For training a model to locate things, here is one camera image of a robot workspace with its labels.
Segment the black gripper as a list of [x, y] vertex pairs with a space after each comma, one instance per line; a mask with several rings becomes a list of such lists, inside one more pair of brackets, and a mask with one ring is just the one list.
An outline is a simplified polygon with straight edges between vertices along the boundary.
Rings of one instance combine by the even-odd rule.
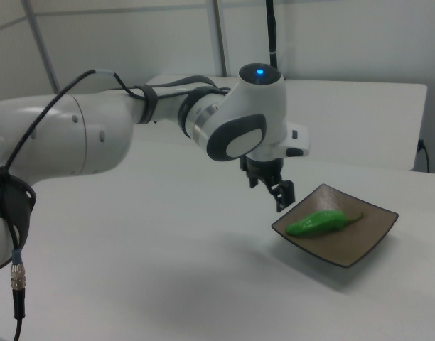
[[240, 157], [240, 169], [246, 173], [249, 186], [254, 188], [262, 181], [276, 201], [276, 211], [281, 212], [295, 202], [294, 183], [283, 180], [281, 170], [284, 161], [276, 158], [270, 161], [255, 161], [248, 156]]

